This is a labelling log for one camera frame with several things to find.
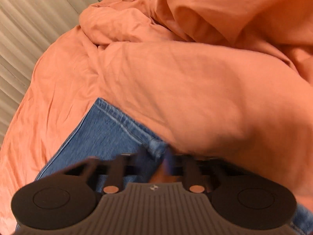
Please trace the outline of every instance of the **orange blanket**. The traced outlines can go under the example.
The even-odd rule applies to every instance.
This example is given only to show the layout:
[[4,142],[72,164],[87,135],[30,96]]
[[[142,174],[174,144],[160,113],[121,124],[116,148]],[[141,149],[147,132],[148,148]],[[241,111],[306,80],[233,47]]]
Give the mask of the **orange blanket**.
[[0,152],[0,233],[97,97],[313,210],[313,0],[103,0],[35,66]]

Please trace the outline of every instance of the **bedding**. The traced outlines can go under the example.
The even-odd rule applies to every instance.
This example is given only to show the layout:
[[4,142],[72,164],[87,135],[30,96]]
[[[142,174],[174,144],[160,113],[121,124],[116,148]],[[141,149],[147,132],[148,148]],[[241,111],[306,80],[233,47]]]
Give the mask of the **bedding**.
[[181,153],[218,155],[313,211],[313,0],[103,0],[36,63],[0,151],[0,233],[98,97]]

